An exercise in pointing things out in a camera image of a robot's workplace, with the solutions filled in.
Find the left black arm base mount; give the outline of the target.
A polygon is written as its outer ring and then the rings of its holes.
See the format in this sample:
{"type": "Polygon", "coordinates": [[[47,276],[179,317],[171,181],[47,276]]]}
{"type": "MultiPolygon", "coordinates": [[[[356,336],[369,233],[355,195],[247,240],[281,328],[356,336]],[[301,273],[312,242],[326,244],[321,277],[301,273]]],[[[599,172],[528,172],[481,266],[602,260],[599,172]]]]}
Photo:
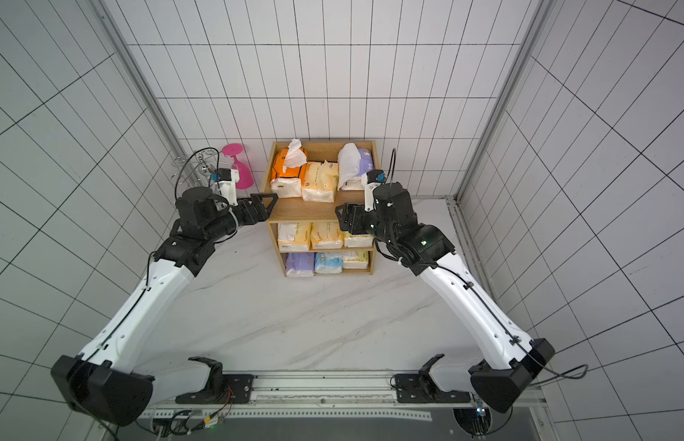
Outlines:
{"type": "Polygon", "coordinates": [[[207,378],[198,389],[176,397],[177,404],[248,404],[253,390],[251,374],[225,374],[220,361],[192,356],[189,361],[207,367],[207,378]]]}

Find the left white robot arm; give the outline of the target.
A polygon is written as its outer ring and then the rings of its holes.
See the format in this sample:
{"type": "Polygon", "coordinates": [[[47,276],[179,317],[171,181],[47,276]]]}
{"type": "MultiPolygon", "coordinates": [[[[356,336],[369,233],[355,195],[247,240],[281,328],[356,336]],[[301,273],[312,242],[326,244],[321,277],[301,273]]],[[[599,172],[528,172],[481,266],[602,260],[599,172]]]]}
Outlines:
{"type": "Polygon", "coordinates": [[[235,205],[209,187],[185,190],[169,237],[147,259],[145,276],[110,322],[75,356],[61,356],[51,377],[68,406],[97,422],[128,426],[157,402],[192,395],[219,402],[226,393],[222,365],[195,356],[183,369],[154,375],[135,370],[165,312],[197,277],[218,244],[244,226],[266,222],[277,195],[253,194],[235,205]]]}

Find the yellow tissue pack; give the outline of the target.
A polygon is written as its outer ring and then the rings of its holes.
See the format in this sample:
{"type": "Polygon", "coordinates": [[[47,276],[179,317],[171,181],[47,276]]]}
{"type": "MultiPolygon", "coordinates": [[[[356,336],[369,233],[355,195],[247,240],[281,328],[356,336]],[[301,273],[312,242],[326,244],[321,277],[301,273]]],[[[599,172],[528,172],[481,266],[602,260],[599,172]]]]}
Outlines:
{"type": "Polygon", "coordinates": [[[332,203],[338,191],[339,167],[337,163],[310,162],[302,180],[302,198],[307,202],[332,203]]]}

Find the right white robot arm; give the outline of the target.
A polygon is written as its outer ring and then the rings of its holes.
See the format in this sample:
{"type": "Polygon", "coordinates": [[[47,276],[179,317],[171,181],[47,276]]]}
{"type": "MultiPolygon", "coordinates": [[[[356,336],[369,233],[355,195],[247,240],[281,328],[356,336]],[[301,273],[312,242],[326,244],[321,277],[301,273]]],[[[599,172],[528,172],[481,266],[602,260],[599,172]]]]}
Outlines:
{"type": "Polygon", "coordinates": [[[341,231],[370,234],[391,259],[432,287],[460,319],[475,347],[459,358],[435,356],[419,371],[426,394],[469,392],[494,411],[507,413],[546,368],[555,349],[515,325],[476,282],[452,242],[418,221],[400,184],[383,184],[362,204],[336,207],[341,231]]]}

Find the orange tissue pack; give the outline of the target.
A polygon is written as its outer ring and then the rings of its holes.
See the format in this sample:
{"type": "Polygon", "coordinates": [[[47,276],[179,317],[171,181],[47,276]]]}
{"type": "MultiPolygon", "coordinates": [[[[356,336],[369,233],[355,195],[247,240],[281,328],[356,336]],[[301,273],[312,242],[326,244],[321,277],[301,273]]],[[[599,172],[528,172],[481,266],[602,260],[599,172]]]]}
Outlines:
{"type": "Polygon", "coordinates": [[[293,139],[273,158],[270,188],[279,198],[301,198],[308,154],[300,139],[293,139]]]}

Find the beige tissue pack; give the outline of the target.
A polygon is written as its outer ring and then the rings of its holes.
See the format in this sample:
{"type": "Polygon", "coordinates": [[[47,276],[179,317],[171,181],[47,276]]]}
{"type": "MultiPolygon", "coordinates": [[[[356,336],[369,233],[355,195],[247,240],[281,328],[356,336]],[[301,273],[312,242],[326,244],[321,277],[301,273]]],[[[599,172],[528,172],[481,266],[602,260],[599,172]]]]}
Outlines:
{"type": "Polygon", "coordinates": [[[277,244],[281,253],[305,253],[310,250],[310,222],[281,222],[278,224],[277,244]]]}
{"type": "Polygon", "coordinates": [[[338,250],[344,245],[344,235],[336,222],[313,222],[310,233],[313,250],[338,250]]]}

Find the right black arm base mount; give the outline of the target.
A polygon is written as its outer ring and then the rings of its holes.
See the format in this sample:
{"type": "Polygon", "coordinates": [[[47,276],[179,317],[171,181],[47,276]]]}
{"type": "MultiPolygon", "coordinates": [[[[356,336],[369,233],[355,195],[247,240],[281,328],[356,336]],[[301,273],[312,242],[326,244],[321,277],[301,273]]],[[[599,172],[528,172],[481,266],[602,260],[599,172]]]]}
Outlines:
{"type": "Polygon", "coordinates": [[[389,384],[396,393],[399,404],[468,404],[472,399],[467,391],[442,391],[430,377],[430,369],[443,354],[430,358],[415,373],[398,373],[391,376],[389,384]]]}

